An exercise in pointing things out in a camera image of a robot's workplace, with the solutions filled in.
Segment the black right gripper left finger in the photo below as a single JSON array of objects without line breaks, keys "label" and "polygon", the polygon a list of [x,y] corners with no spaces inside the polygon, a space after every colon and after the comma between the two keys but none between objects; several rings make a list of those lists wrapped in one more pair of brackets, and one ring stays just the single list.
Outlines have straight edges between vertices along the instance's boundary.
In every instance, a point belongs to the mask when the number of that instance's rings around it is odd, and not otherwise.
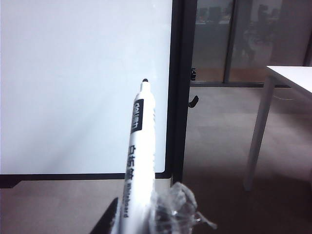
[{"label": "black right gripper left finger", "polygon": [[90,234],[119,234],[120,199],[114,198]]}]

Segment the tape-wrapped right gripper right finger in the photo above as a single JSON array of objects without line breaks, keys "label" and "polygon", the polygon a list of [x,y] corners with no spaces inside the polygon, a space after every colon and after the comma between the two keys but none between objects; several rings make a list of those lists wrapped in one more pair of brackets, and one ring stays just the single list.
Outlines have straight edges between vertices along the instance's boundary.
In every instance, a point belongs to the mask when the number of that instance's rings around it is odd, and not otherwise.
[{"label": "tape-wrapped right gripper right finger", "polygon": [[165,192],[152,196],[149,233],[191,234],[198,224],[217,229],[217,224],[198,211],[195,195],[186,185],[176,182]]}]

